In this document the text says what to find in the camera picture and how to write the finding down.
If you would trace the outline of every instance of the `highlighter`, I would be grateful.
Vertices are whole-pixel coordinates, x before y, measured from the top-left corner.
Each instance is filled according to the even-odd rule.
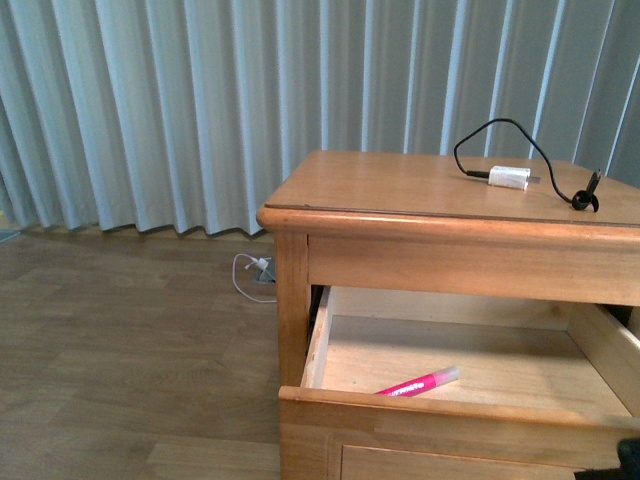
[[[445,383],[453,382],[458,379],[459,375],[458,367],[449,367],[394,385],[393,387],[385,388],[376,393],[389,397],[413,397],[414,395],[434,389]]]

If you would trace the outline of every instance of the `wooden table leg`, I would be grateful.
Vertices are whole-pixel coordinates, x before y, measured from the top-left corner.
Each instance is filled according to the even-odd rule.
[[[299,386],[309,335],[307,235],[276,233],[280,384]]]

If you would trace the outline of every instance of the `curtain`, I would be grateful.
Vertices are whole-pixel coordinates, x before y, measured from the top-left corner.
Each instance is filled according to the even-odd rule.
[[[0,0],[0,208],[259,230],[312,150],[451,154],[492,117],[640,186],[634,0]],[[494,125],[465,154],[535,157]]]

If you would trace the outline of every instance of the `charging cable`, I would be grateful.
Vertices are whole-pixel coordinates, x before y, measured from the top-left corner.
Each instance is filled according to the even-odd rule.
[[[462,145],[464,142],[466,142],[470,138],[480,133],[489,125],[496,122],[505,122],[505,123],[510,123],[512,125],[515,125],[518,128],[518,130],[520,130],[520,132],[527,138],[527,140],[529,140],[529,143],[531,143],[531,145],[533,145],[533,147],[538,151],[538,153],[542,155],[542,158],[547,163],[547,167],[549,168],[549,177],[551,178],[551,185],[553,186],[553,189],[555,190],[555,192],[558,194],[560,198],[562,198],[565,202],[570,203],[575,210],[584,210],[589,205],[592,205],[593,210],[595,212],[598,211],[598,208],[599,208],[598,199],[593,192],[595,191],[596,187],[598,186],[598,182],[600,181],[600,178],[601,178],[600,171],[598,170],[597,172],[593,172],[593,175],[589,180],[589,184],[587,185],[586,190],[580,190],[576,192],[573,198],[569,198],[564,193],[562,193],[562,191],[558,187],[558,184],[556,183],[556,176],[555,176],[555,173],[553,172],[553,166],[551,165],[549,158],[545,155],[545,153],[538,146],[538,144],[533,140],[533,138],[531,138],[531,135],[527,133],[527,131],[522,127],[522,125],[520,125],[515,120],[512,120],[511,118],[494,118],[493,120],[489,120],[487,123],[477,128],[475,131],[473,131],[472,133],[464,137],[462,140],[460,140],[458,143],[456,143],[455,147],[453,147],[453,156],[455,157],[456,164],[458,165],[458,168],[462,173],[464,173],[468,177],[486,178],[489,180],[489,185],[499,185],[503,187],[518,188],[521,190],[524,190],[527,188],[527,183],[529,181],[531,182],[535,180],[540,181],[540,179],[537,177],[529,177],[530,170],[525,168],[496,166],[496,167],[493,167],[490,172],[464,169],[464,167],[460,163],[460,159],[458,158],[458,148],[460,147],[460,145]]]
[[[259,298],[252,297],[248,293],[244,292],[238,286],[238,282],[236,282],[236,265],[238,263],[238,259],[239,258],[247,258],[247,259],[251,260],[251,263],[245,265],[245,267],[244,267],[245,270],[249,270],[249,268],[251,268],[253,265],[255,265],[256,268],[262,270],[264,273],[266,273],[271,278],[273,278],[273,281],[275,281],[276,279],[267,270],[267,267],[269,266],[269,260],[271,260],[271,257],[255,258],[255,257],[252,257],[251,255],[247,255],[246,253],[238,253],[235,257],[233,257],[233,266],[231,267],[231,281],[233,282],[233,286],[236,287],[236,290],[241,295],[243,295],[244,297],[248,298],[249,300],[251,300],[253,302],[256,302],[256,303],[276,303],[276,300],[260,300]]]

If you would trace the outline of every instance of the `open drawer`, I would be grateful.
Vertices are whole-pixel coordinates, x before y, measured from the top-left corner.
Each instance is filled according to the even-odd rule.
[[[455,365],[413,398],[375,395]],[[567,479],[640,437],[640,341],[588,304],[332,287],[300,387],[280,390],[285,479]]]

